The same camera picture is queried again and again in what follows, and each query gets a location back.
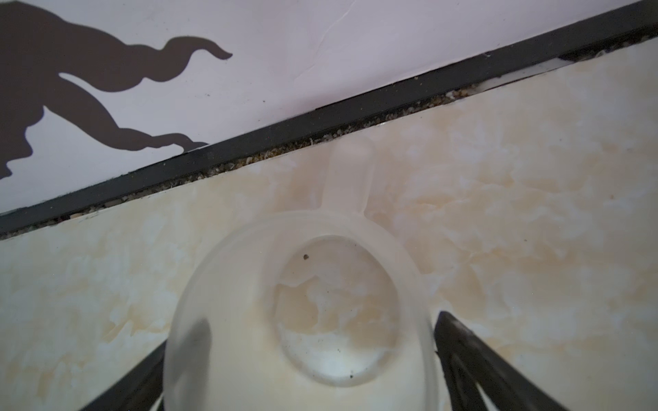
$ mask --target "marble floor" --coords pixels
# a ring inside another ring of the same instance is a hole
[[[656,66],[653,39],[343,137],[376,145],[365,214],[416,262],[432,315],[572,410],[658,404]],[[333,144],[0,242],[2,409],[108,388],[166,339],[214,244],[319,206]]]

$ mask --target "marble countertop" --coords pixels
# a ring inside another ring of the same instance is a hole
[[[658,39],[371,127],[366,216],[572,410],[658,403]],[[167,337],[200,260],[319,206],[314,145],[0,241],[0,403],[76,410]],[[442,408],[448,409],[445,387]]]

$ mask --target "translucent plastic cup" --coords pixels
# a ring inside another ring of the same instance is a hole
[[[172,322],[164,401],[183,410],[437,410],[420,273],[363,216],[375,151],[336,144],[318,210],[222,240]]]

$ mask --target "translucent handle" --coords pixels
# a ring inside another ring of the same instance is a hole
[[[363,214],[370,195],[375,148],[367,137],[343,137],[329,160],[322,208]]]

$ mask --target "dark brown tree silhouette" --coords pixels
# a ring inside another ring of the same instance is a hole
[[[0,4],[0,178],[7,162],[32,155],[27,127],[43,106],[98,142],[122,150],[175,144],[185,151],[206,143],[184,134],[148,135],[120,128],[94,96],[60,77],[72,74],[102,91],[124,91],[144,78],[165,82],[183,72],[192,53],[206,50],[226,60],[231,53],[200,37],[175,37],[162,50],[126,45],[117,38],[18,1]]]

